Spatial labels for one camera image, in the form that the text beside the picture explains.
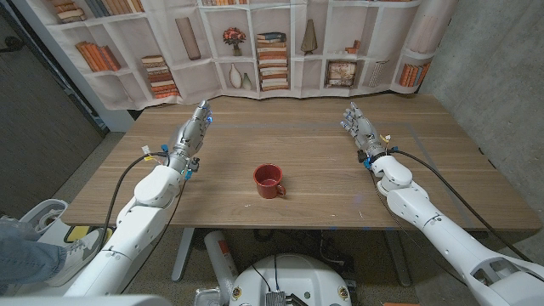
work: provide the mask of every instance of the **book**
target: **book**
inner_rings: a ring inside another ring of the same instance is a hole
[[[87,50],[88,56],[91,59],[91,62],[93,63],[93,67],[95,71],[101,71],[102,67],[100,66],[99,59],[96,57],[96,55],[93,52],[93,48],[90,43],[85,42],[83,45],[83,48]]]
[[[179,93],[178,93],[178,92],[173,92],[173,93],[159,93],[159,94],[156,94],[156,95],[155,95],[155,98],[156,98],[156,99],[160,99],[160,98],[166,98],[166,97],[173,96],[173,95],[179,95]]]
[[[144,6],[142,5],[142,2],[140,0],[137,0],[137,1],[138,1],[138,6],[139,6],[139,11],[142,12],[142,13],[145,12]]]
[[[127,0],[128,8],[130,9],[130,13],[138,13],[138,10],[134,6],[134,3],[132,0]]]
[[[87,17],[85,15],[81,15],[81,16],[64,18],[62,19],[62,23],[71,23],[71,22],[84,21],[84,20],[87,20]]]
[[[277,79],[277,78],[284,78],[287,79],[287,74],[279,73],[274,75],[268,75],[268,76],[261,76],[261,79],[264,80],[270,80],[270,79]]]
[[[166,89],[166,90],[161,90],[161,91],[155,91],[154,93],[155,94],[167,94],[167,93],[173,93],[173,92],[179,92],[179,89],[172,88],[172,89]]]
[[[168,90],[168,89],[175,89],[176,88],[176,85],[173,84],[173,85],[165,85],[165,86],[155,86],[153,88],[151,88],[151,90],[156,93],[156,92],[161,92],[163,90]]]
[[[419,77],[419,84],[421,84],[423,82],[423,78],[427,75],[427,71],[428,71],[428,67],[431,65],[431,63],[427,63],[423,66],[423,71],[422,71],[422,75]]]
[[[284,85],[289,85],[289,83],[287,81],[284,81],[284,82],[263,82],[263,83],[261,83],[262,88],[273,87],[273,86],[284,86]]]
[[[106,62],[111,67],[113,71],[119,71],[121,69],[121,65],[117,61],[116,57],[113,55],[113,53],[110,50],[110,47],[104,46],[100,47],[100,52],[104,55]]]
[[[412,65],[408,65],[408,72],[407,72],[407,75],[406,75],[406,80],[404,82],[404,85],[405,87],[408,86],[408,83],[410,82],[410,77],[411,77],[411,72],[413,71],[414,67]]]
[[[144,11],[144,9],[140,6],[139,0],[131,0],[131,1],[133,2],[136,12],[140,13]]]
[[[108,4],[108,2],[107,2],[106,0],[102,0],[102,4],[104,4],[105,9],[108,11],[108,14],[109,14],[110,16],[112,16],[112,15],[113,15],[113,11],[111,10],[110,5]]]
[[[417,85],[417,81],[419,81],[419,77],[422,75],[423,66],[417,67],[417,74],[416,74],[416,80],[414,81],[414,86]]]
[[[74,3],[67,3],[67,4],[61,4],[61,5],[55,5],[54,9],[57,11],[57,13],[67,12],[71,10],[79,9]]]
[[[161,63],[164,62],[162,55],[148,55],[142,58],[142,63],[151,64],[151,63]]]
[[[98,8],[94,6],[93,0],[85,0],[85,3],[88,5],[88,7],[91,9],[91,12],[94,15],[94,18],[100,18],[104,17],[102,14],[98,11]]]
[[[276,38],[276,39],[258,39],[257,43],[284,43],[285,38]]]
[[[286,48],[285,42],[261,42],[257,44],[257,48]]]
[[[259,63],[265,60],[285,60],[287,62],[286,55],[258,55]]]
[[[169,81],[160,81],[160,82],[152,82],[152,83],[151,83],[151,86],[152,86],[152,87],[159,87],[159,86],[166,86],[166,85],[175,85],[175,83],[173,82],[173,80],[169,80]]]
[[[99,65],[101,71],[107,71],[110,69],[108,64],[106,64],[105,59],[102,57],[102,53],[99,50],[99,46],[94,43],[90,43],[90,48],[92,50],[91,55],[93,56],[96,63]]]
[[[262,59],[259,64],[287,64],[287,59]]]
[[[287,51],[261,51],[259,56],[283,56],[287,57]]]
[[[150,82],[163,82],[173,80],[172,75],[167,73],[156,76],[151,75],[147,76],[147,78],[150,80]]]
[[[410,81],[408,81],[408,87],[413,87],[414,86],[414,81],[416,80],[416,75],[417,75],[417,66],[413,65],[412,70],[411,70],[411,74],[410,74]]]
[[[181,35],[181,39],[184,42],[189,60],[198,60],[201,57],[201,51],[196,43],[195,33],[193,32],[193,27],[190,25],[189,17],[176,19],[176,25],[178,26],[179,35]]]
[[[268,32],[268,33],[261,33],[257,34],[257,39],[261,40],[272,40],[272,39],[286,39],[286,33],[279,33],[279,32]]]
[[[102,3],[102,0],[91,0],[94,1],[95,7],[100,10],[100,13],[102,13],[102,17],[110,16],[110,13],[108,13],[108,10],[105,8],[105,5]]]
[[[260,64],[258,65],[258,69],[261,69],[261,68],[270,68],[270,67],[287,67],[287,63],[285,64]]]
[[[71,17],[79,17],[81,15],[85,15],[85,13],[80,8],[74,9],[71,11],[62,12],[62,13],[57,13],[57,16],[59,16],[59,18],[61,18],[62,20],[66,18],[71,18]]]
[[[93,59],[91,58],[91,54],[83,47],[86,42],[79,42],[76,44],[77,51],[79,51],[80,54],[82,54],[82,57],[85,59],[85,61],[88,64],[88,67],[91,68],[92,72],[97,71],[96,67],[94,65]]]
[[[285,73],[285,71],[261,71],[261,76],[284,75]]]
[[[263,88],[262,91],[277,90],[277,89],[290,89],[290,88],[289,88],[289,85],[270,86],[270,87]]]
[[[405,67],[402,69],[402,73],[400,74],[400,80],[399,80],[400,86],[405,86],[406,79],[408,79],[409,71],[410,71],[410,67],[408,67],[408,64],[405,64]]]
[[[278,82],[284,82],[287,85],[287,78],[280,77],[280,78],[273,78],[273,79],[265,79],[261,81],[261,84],[271,84],[271,83],[278,83]]]
[[[74,3],[72,0],[49,0],[54,6]]]
[[[112,14],[120,14],[117,6],[114,4],[113,0],[104,0],[104,4],[110,8]]]
[[[121,6],[121,0],[110,0],[111,4],[116,7],[118,14],[125,14]]]
[[[119,3],[119,6],[121,7],[121,10],[124,14],[130,14],[132,11],[130,8],[128,8],[127,0],[115,0]]]
[[[267,48],[258,48],[257,49],[257,52],[259,52],[260,54],[261,53],[264,53],[264,52],[279,52],[279,51],[283,51],[283,52],[287,52],[287,47],[267,47]]]
[[[268,72],[268,71],[287,71],[287,67],[270,67],[270,68],[262,68],[260,70],[261,72]]]

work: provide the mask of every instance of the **person's leg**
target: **person's leg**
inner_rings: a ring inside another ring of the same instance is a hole
[[[63,247],[4,236],[0,239],[0,284],[48,280],[62,270],[65,260]]]

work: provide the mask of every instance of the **gray wall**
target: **gray wall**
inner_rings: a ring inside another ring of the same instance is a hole
[[[544,220],[544,2],[460,0],[419,93],[444,105]]]

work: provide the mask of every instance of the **vase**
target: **vase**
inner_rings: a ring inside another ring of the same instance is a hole
[[[232,53],[234,56],[241,56],[241,49],[238,47],[238,43],[234,44],[234,49],[232,50]]]
[[[244,79],[241,81],[241,86],[244,89],[252,90],[252,82],[249,80],[247,73],[244,73]]]
[[[241,88],[241,74],[236,69],[234,64],[231,64],[230,66],[229,78],[230,78],[230,83],[232,84],[232,87]]]

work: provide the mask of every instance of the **white sneaker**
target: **white sneaker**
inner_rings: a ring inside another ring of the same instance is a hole
[[[65,265],[60,272],[46,280],[50,286],[62,286],[69,281],[85,264],[87,264],[99,250],[100,234],[103,229],[96,229],[82,239],[72,242],[66,249]]]

